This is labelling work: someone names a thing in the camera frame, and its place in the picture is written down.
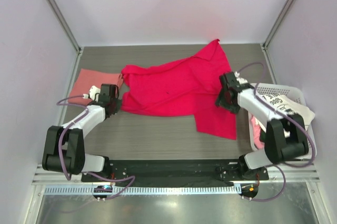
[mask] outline pink towel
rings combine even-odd
[[[262,149],[264,148],[264,142],[260,141],[261,127],[259,124],[256,124],[255,116],[252,116],[251,124],[253,127],[254,144],[257,147],[257,149]]]
[[[101,73],[95,70],[81,69],[80,74],[73,86],[70,96],[88,94],[92,86],[98,88],[101,87],[101,84],[114,84],[119,88],[123,83],[122,74],[118,73]],[[88,105],[91,102],[91,99],[84,98],[74,98],[70,99],[69,103]]]
[[[150,116],[194,115],[197,131],[236,139],[235,115],[215,106],[219,76],[230,71],[219,40],[192,57],[161,66],[127,65],[122,74],[130,91],[123,96],[122,110]]]

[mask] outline white panel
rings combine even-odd
[[[333,212],[337,209],[336,17],[337,0],[296,0],[269,48],[279,83],[301,89],[316,113],[315,164]]]
[[[286,0],[56,0],[82,46],[264,42]]]
[[[0,0],[0,216],[22,223],[75,50],[46,0]]]

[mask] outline table surface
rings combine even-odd
[[[149,67],[189,57],[204,45],[154,45],[85,47],[81,68],[120,73],[127,64]],[[233,70],[255,61],[265,62],[259,44],[222,45]],[[262,67],[246,69],[242,76],[253,83],[260,79]],[[271,83],[269,72],[264,83]],[[127,91],[123,85],[121,94]],[[65,121],[81,112],[67,109]],[[193,116],[153,117],[123,111],[96,126],[85,138],[88,154],[110,159],[216,159],[238,158],[251,151],[248,115],[243,109],[237,115],[237,140],[198,133]]]

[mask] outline laundry basket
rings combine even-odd
[[[264,94],[283,94],[286,97],[288,97],[289,99],[291,99],[292,101],[306,106],[303,93],[296,87],[260,83],[258,88],[257,88],[257,92],[261,95],[264,95]],[[253,126],[252,126],[252,123],[251,123],[251,118],[252,118],[252,115],[250,113],[248,113],[249,137],[250,137],[252,150],[255,151],[255,150],[257,150],[257,148],[255,147],[255,144],[254,144]],[[311,125],[308,127],[307,132],[309,133],[312,141],[314,142],[314,146],[315,146],[315,149],[316,149],[316,143],[315,143],[314,134],[312,132]],[[311,157],[311,155],[312,155],[312,149],[311,149],[311,146],[309,144],[308,154],[304,155],[304,156],[301,156],[299,158],[300,159],[309,159]]]

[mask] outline red cloth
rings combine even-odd
[[[236,139],[235,115],[215,106],[219,76],[231,71],[219,40],[192,57],[161,66],[127,65],[122,110],[150,116],[194,115],[198,132]]]

